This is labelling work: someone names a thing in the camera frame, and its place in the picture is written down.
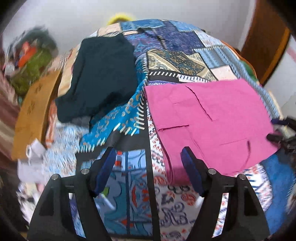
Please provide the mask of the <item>pink pants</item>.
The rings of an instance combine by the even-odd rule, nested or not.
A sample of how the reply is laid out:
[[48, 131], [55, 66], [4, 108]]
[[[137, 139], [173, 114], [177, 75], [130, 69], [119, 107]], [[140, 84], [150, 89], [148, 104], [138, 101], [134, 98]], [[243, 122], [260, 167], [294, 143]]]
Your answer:
[[250, 168], [278, 150], [266, 139], [273, 132], [267, 110], [244, 79], [150, 85], [145, 95], [170, 185], [190, 182], [181, 160], [184, 147], [223, 175]]

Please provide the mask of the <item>white wardrobe sliding door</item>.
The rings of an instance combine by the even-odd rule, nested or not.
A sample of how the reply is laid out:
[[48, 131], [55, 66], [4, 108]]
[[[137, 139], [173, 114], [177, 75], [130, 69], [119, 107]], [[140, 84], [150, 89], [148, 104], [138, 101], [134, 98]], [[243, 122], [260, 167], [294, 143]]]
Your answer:
[[290, 37], [285, 52], [264, 88], [276, 98], [283, 115], [295, 117], [295, 39]]

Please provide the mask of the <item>orange green blanket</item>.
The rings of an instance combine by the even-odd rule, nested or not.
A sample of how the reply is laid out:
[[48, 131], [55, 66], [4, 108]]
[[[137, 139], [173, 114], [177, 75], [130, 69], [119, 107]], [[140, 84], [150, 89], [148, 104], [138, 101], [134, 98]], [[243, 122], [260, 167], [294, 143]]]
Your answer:
[[222, 41], [222, 43], [224, 45], [226, 45], [228, 48], [230, 48], [230, 50], [234, 53], [234, 55], [236, 55], [236, 57], [238, 58], [238, 60], [244, 65], [246, 71], [248, 72], [248, 74], [250, 75], [250, 77], [255, 81], [258, 82], [258, 78], [256, 75], [256, 71], [254, 69], [254, 67], [245, 59], [243, 58], [240, 54], [241, 52], [236, 49], [233, 48], [231, 45], [229, 45], [228, 43]]

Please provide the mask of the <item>blue patchwork bedspread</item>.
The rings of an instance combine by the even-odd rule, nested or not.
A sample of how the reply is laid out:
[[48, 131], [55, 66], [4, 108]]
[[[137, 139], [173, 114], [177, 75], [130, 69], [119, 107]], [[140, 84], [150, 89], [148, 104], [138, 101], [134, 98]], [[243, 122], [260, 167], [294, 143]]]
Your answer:
[[188, 237], [204, 199], [184, 147], [218, 174], [247, 178], [271, 234], [288, 220], [295, 172], [266, 138], [278, 104], [200, 28], [159, 19], [100, 28], [73, 49], [56, 105], [60, 135], [43, 173], [72, 176], [114, 147], [94, 200], [113, 237]]

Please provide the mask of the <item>wooden lap desk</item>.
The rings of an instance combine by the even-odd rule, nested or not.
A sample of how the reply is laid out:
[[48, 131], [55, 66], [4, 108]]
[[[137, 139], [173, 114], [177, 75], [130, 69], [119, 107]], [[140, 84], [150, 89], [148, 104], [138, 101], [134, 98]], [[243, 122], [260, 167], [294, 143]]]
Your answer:
[[45, 144], [49, 107], [57, 96], [61, 69], [41, 77], [28, 90], [15, 126], [11, 159], [26, 157], [26, 147], [35, 139]]

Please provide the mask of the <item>brown wooden door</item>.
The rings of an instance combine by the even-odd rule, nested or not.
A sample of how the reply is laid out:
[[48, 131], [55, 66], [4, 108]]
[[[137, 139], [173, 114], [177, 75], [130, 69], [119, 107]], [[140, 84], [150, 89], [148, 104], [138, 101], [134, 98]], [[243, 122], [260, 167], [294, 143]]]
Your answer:
[[256, 1], [255, 10], [241, 56], [255, 69], [265, 85], [281, 60], [290, 30], [268, 1]]

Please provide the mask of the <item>green storage bag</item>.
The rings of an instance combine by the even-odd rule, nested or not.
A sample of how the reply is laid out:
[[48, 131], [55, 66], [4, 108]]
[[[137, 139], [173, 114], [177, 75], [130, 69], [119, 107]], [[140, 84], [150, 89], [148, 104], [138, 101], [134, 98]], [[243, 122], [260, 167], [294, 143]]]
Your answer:
[[39, 80], [46, 67], [52, 60], [47, 49], [40, 49], [34, 56], [11, 78], [11, 84], [18, 96], [24, 97], [30, 86]]

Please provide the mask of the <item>dark folded garment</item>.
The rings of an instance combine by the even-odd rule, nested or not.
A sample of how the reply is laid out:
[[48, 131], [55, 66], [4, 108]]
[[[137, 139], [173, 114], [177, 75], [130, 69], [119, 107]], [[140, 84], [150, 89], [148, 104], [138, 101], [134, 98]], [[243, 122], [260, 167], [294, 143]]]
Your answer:
[[73, 65], [70, 89], [55, 100], [59, 121], [103, 117], [128, 102], [138, 86], [133, 51], [123, 34], [84, 39]]

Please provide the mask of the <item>orange box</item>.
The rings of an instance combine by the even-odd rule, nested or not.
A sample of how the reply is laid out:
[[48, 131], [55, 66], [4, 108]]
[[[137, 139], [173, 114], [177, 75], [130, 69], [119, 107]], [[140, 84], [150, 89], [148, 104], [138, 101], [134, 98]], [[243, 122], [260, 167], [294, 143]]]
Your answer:
[[24, 42], [22, 46], [23, 55], [20, 57], [18, 67], [23, 68], [25, 64], [36, 54], [37, 47], [31, 46], [28, 41]]

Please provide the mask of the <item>yellow foam headboard tube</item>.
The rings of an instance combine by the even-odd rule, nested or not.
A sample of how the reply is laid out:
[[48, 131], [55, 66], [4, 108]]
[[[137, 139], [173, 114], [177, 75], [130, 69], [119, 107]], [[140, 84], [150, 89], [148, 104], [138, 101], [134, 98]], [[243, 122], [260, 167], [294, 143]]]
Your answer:
[[129, 14], [116, 13], [109, 18], [107, 25], [109, 26], [109, 25], [112, 25], [115, 23], [128, 22], [128, 21], [133, 21], [133, 20], [135, 20], [135, 18]]

